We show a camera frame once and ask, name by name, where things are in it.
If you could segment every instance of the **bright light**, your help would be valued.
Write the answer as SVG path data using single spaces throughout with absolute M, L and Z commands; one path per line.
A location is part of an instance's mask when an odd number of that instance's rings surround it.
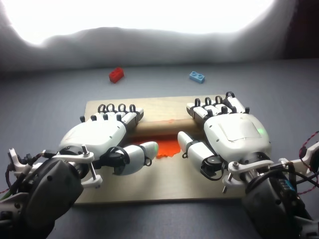
M 231 33 L 251 24 L 273 1 L 2 0 L 12 27 L 32 44 L 98 27 Z

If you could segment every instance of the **red wire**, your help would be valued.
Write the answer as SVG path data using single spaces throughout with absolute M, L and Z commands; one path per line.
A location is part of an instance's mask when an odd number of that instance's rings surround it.
M 317 131 L 317 132 L 315 132 L 313 135 L 311 135 L 308 139 L 307 139 L 307 141 L 306 142 L 304 142 L 304 144 L 302 145 L 302 147 L 301 147 L 301 149 L 299 150 L 299 159 L 301 160 L 301 162 L 304 164 L 304 166 L 306 166 L 311 172 L 313 172 L 313 170 L 311 169 L 311 167 L 309 166 L 309 165 L 307 165 L 304 161 L 303 161 L 303 159 L 301 158 L 302 156 L 301 156 L 301 153 L 302 153 L 302 151 L 303 151 L 303 148 L 306 146 L 306 144 L 313 138 L 313 137 L 315 137 L 317 134 L 319 133 L 319 131 Z M 308 193 L 308 192 L 311 192 L 313 189 L 315 189 L 316 188 L 316 186 L 314 186 L 313 188 L 311 188 L 311 189 L 309 189 L 309 190 L 306 190 L 306 191 L 304 191 L 304 192 L 302 192 L 302 193 L 298 193 L 298 195 L 301 195 L 301 194 L 306 194 L 306 193 Z
M 7 191 L 9 191 L 9 188 L 7 188 L 7 189 L 5 189 L 4 191 L 0 192 L 0 194 L 5 193 L 5 192 L 7 192 Z

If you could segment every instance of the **wooden board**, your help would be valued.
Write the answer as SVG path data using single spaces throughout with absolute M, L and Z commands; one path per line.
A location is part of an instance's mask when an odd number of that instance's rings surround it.
M 204 101 L 205 97 L 207 96 L 90 101 L 86 105 L 85 118 L 89 119 L 96 113 L 100 104 L 113 103 L 118 106 L 123 103 L 144 108 L 141 122 L 190 119 L 186 104 L 194 102 L 195 98 Z M 151 167 L 144 167 L 128 176 L 112 175 L 113 168 L 108 167 L 97 170 L 103 178 L 103 184 L 99 189 L 85 189 L 76 203 L 238 198 L 244 195 L 242 189 L 230 189 L 223 194 L 222 180 L 213 182 L 206 179 L 194 169 L 188 159 L 181 156 L 182 153 L 179 153 L 174 157 L 155 159 Z

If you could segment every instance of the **lego brick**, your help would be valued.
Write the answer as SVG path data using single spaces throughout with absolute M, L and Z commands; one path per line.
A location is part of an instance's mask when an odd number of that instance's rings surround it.
M 198 74 L 198 73 L 195 72 L 195 71 L 192 71 L 192 72 L 190 73 L 189 78 L 190 78 L 191 80 L 196 81 L 196 82 L 201 83 L 201 84 L 202 84 L 202 83 L 204 82 L 204 80 L 205 80 L 205 76 L 204 76 L 204 75 Z
M 109 77 L 111 82 L 117 83 L 122 77 L 124 77 L 124 71 L 121 67 L 117 67 L 109 74 Z

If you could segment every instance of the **red lego brick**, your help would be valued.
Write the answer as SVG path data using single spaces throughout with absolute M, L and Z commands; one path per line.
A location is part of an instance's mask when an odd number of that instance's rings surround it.
M 124 71 L 121 67 L 115 68 L 115 70 L 109 74 L 110 81 L 113 83 L 117 83 L 123 76 Z

